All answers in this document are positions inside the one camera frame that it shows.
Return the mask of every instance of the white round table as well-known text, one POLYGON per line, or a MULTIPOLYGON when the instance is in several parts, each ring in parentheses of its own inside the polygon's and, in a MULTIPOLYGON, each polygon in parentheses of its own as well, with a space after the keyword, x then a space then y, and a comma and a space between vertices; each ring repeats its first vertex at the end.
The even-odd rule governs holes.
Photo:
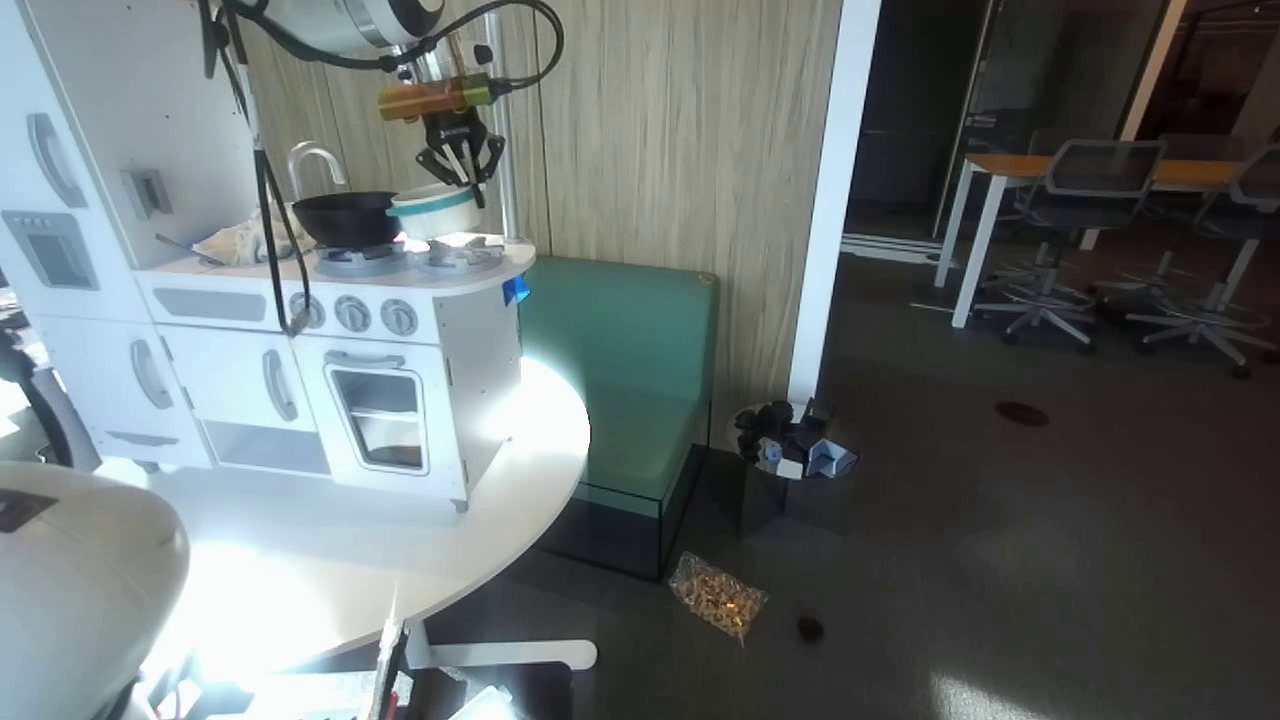
POLYGON ((137 680, 183 568, 151 491, 0 464, 0 716, 95 716, 137 680))
MULTIPOLYGON (((267 470, 173 470, 165 494, 190 542, 187 582, 149 672, 194 658, 206 680, 253 682, 337 648, 399 631, 488 582, 572 501, 586 455, 581 392, 523 361, 510 439, 481 476, 468 511, 443 501, 341 487, 267 470)), ((432 662, 564 658, 590 667, 594 645, 457 645, 432 662)))

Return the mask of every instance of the floor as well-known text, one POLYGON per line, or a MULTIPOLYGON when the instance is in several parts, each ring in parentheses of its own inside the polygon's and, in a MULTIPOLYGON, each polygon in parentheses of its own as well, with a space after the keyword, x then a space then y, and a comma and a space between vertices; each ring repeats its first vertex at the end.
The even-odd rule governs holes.
MULTIPOLYGON (((1077 268, 1148 257, 1128 240, 1077 268)), ((1242 298, 1275 311, 1275 277, 1260 257, 1242 298)), ((822 402, 851 479, 800 482, 751 530, 727 455, 696 482, 679 548, 767 591, 745 638, 662 582, 543 550, 432 634, 590 634, 594 672, 499 674, 526 687, 526 716, 1280 716, 1280 365, 1227 381, 1206 350, 1134 357, 1125 329, 1098 329, 1094 357, 1007 346, 910 298, 938 298, 926 268, 845 261, 822 402), (998 400, 1048 423, 1011 423, 998 400)))

